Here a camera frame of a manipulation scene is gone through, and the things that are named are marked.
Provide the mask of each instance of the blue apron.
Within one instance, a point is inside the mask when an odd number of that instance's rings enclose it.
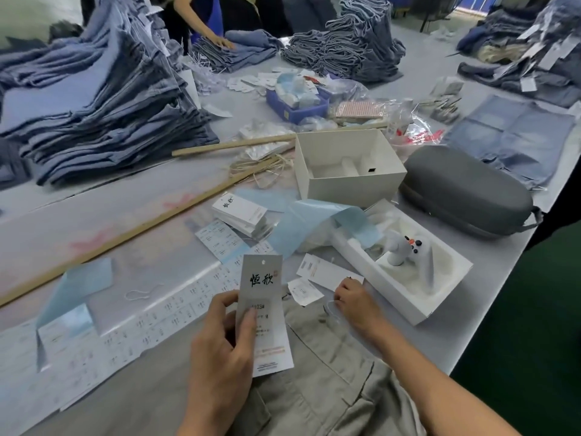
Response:
[[[212,1],[212,13],[210,14],[210,18],[208,18],[206,25],[216,35],[218,36],[224,35],[224,25],[222,23],[222,9],[220,8],[220,0]],[[200,38],[200,34],[197,32],[193,32],[192,35],[190,36],[192,44],[194,44],[198,40],[198,38]]]

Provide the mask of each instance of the blue door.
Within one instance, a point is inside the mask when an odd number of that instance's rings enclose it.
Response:
[[[462,0],[460,6],[470,10],[487,13],[496,0]]]

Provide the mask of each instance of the green floor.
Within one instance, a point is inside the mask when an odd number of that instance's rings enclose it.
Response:
[[[525,253],[452,377],[524,436],[581,435],[581,223]]]

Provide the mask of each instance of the gray carrying case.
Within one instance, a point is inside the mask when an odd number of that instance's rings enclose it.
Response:
[[[447,146],[425,146],[405,161],[400,192],[469,234],[498,238],[538,226],[541,210],[516,179]],[[535,223],[524,225],[530,214]]]

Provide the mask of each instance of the white box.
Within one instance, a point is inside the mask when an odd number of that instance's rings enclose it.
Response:
[[[410,277],[409,270],[394,267],[390,273],[379,263],[385,255],[374,260],[344,228],[338,228],[331,237],[332,245],[383,295],[412,325],[424,321],[436,310],[458,283],[472,268],[472,263],[430,233],[415,220],[399,211],[394,205],[382,200],[366,211],[367,217],[378,225],[380,231],[393,229],[411,238],[427,237],[432,242],[434,261],[433,293],[421,289],[421,279]]]
[[[300,133],[295,153],[302,199],[368,207],[391,199],[406,174],[379,130]]]

